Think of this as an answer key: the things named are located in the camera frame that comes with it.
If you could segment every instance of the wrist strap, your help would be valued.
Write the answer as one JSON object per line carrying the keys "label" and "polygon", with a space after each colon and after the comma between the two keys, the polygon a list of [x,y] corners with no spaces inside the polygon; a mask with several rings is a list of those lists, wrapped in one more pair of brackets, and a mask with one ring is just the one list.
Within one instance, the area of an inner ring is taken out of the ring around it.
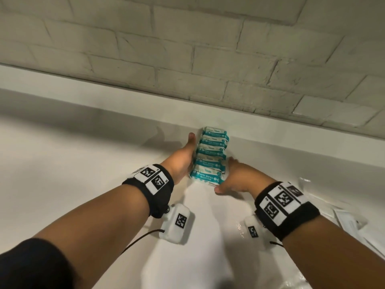
{"label": "wrist strap", "polygon": [[255,199],[255,214],[280,241],[301,224],[320,215],[306,196],[289,182],[277,181]]}
{"label": "wrist strap", "polygon": [[166,213],[174,189],[174,180],[163,166],[152,164],[142,167],[122,184],[135,186],[143,193],[150,207],[150,216],[161,218]]}

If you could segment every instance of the person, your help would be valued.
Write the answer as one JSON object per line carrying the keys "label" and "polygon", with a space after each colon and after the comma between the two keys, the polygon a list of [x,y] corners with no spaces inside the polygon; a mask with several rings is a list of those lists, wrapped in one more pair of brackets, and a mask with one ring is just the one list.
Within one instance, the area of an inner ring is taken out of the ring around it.
{"label": "person", "polygon": [[[174,184],[188,174],[195,147],[190,133],[187,144],[160,164]],[[228,166],[228,178],[215,187],[218,194],[233,190],[258,199],[267,187],[277,186],[275,179],[238,160],[230,158]],[[150,212],[147,197],[130,184],[82,204],[0,255],[0,288],[92,288]],[[284,248],[314,289],[385,283],[385,262],[319,213],[286,234]]]}

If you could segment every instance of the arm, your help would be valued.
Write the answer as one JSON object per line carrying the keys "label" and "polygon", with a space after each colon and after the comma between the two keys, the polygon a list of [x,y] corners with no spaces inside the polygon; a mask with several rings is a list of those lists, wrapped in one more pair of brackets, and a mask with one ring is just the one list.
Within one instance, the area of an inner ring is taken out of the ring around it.
{"label": "arm", "polygon": [[[216,193],[249,192],[254,199],[276,182],[266,174],[230,158],[230,174]],[[292,260],[314,289],[379,288],[385,262],[369,248],[322,216],[306,222],[283,239]]]}
{"label": "arm", "polygon": [[[195,150],[185,147],[161,163],[177,184],[187,174]],[[34,237],[54,244],[70,262],[76,288],[91,288],[147,221],[149,206],[134,186],[121,185],[70,211]]]}

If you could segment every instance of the stack of wipes packages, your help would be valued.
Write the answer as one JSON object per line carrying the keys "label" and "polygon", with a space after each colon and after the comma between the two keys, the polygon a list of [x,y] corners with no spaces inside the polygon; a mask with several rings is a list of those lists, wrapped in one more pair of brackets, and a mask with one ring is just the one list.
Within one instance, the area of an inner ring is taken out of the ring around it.
{"label": "stack of wipes packages", "polygon": [[226,171],[225,150],[228,142],[226,131],[205,127],[199,140],[190,177],[213,186],[221,184]]}

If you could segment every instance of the cinder block wall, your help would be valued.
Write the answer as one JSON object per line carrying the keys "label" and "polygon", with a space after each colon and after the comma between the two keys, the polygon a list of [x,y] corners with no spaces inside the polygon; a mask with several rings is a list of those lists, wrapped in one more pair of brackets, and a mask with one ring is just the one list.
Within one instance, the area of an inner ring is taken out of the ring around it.
{"label": "cinder block wall", "polygon": [[385,138],[385,0],[0,0],[0,62]]}

